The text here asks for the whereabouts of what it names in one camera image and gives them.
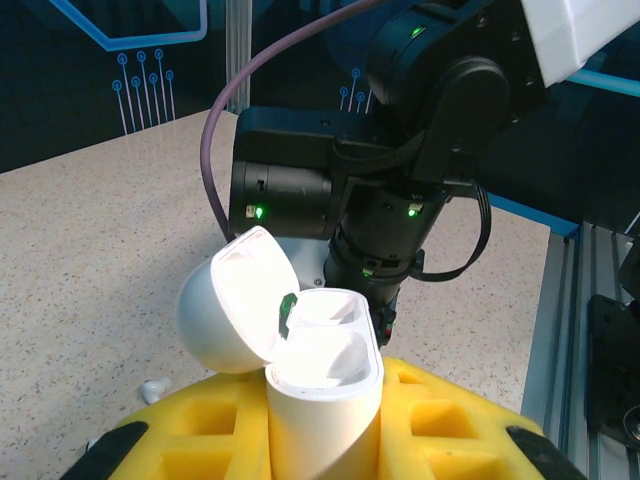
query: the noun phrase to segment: yellow foam insert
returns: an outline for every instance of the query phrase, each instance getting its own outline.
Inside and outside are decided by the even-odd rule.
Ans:
[[[505,430],[535,423],[402,360],[384,366],[378,479],[542,479]],[[113,480],[272,478],[263,371],[215,375],[120,426],[134,421],[149,429]]]

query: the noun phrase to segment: green light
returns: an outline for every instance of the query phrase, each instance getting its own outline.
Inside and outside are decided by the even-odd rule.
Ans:
[[[418,35],[420,35],[426,29],[427,29],[427,27],[425,27],[425,26],[420,26],[420,27],[414,28],[413,30],[411,30],[411,38],[416,38]]]

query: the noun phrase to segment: purple cable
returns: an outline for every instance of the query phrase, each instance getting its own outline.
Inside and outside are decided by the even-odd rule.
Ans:
[[[204,183],[204,189],[207,192],[207,197],[209,198],[209,204],[213,209],[213,214],[215,215],[218,225],[220,226],[227,242],[231,242],[235,236],[229,233],[227,215],[222,207],[222,203],[220,202],[220,197],[218,196],[218,191],[216,190],[216,185],[213,180],[213,171],[211,168],[211,143],[213,141],[213,132],[216,129],[220,115],[222,115],[222,112],[226,108],[227,103],[233,94],[240,87],[242,82],[244,82],[252,73],[276,55],[287,50],[289,47],[292,47],[296,43],[320,33],[323,30],[331,28],[340,22],[348,20],[351,17],[355,17],[367,10],[371,10],[387,3],[388,1],[389,0],[358,0],[351,5],[347,5],[340,10],[336,10],[335,12],[319,18],[309,25],[290,33],[252,58],[251,61],[231,79],[222,92],[220,92],[220,95],[218,95],[213,107],[209,111],[207,121],[204,124],[202,139],[200,141],[200,171],[202,172],[202,181]]]

